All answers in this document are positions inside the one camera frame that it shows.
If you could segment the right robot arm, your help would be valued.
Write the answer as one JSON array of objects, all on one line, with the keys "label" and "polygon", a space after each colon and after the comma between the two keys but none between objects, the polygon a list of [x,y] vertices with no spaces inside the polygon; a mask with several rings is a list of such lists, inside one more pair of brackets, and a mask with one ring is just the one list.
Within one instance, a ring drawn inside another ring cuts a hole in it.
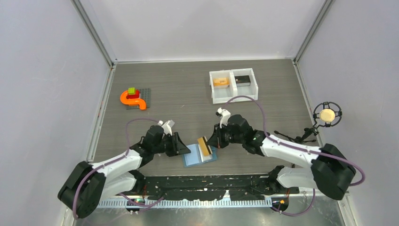
[{"label": "right robot arm", "polygon": [[318,147],[289,142],[253,129],[239,114],[216,124],[207,144],[215,148],[240,144],[248,153],[297,165],[297,168],[277,166],[270,172],[268,185],[274,193],[291,187],[305,187],[318,189],[333,200],[341,200],[356,175],[354,166],[334,145]]}]

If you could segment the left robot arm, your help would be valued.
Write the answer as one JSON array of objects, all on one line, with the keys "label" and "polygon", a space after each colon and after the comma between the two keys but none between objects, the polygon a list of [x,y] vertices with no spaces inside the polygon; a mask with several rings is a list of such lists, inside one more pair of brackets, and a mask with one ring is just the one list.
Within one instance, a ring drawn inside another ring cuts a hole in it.
[{"label": "left robot arm", "polygon": [[159,153],[168,157],[190,153],[178,132],[162,126],[151,126],[140,141],[107,161],[79,162],[58,192],[58,199],[70,208],[76,218],[88,217],[98,204],[123,192],[140,194],[145,177],[138,170]]}]

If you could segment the gold credit card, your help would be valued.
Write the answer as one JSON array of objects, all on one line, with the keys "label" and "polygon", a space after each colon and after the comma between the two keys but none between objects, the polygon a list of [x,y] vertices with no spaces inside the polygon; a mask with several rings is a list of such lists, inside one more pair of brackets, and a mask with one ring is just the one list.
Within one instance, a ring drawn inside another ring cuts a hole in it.
[{"label": "gold credit card", "polygon": [[212,155],[212,150],[211,150],[211,147],[207,144],[206,137],[200,137],[200,138],[198,138],[197,141],[198,141],[200,151],[204,157]]}]

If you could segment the blue card holder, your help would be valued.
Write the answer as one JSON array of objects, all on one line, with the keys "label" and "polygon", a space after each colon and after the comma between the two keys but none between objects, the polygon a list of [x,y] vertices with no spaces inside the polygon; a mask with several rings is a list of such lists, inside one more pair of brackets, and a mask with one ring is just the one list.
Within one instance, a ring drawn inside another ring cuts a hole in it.
[{"label": "blue card holder", "polygon": [[205,157],[204,159],[201,158],[202,152],[200,151],[200,147],[198,144],[191,144],[187,147],[190,149],[191,152],[183,155],[183,166],[186,168],[202,165],[217,160],[217,149],[214,147],[211,147],[212,155],[209,158]]}]

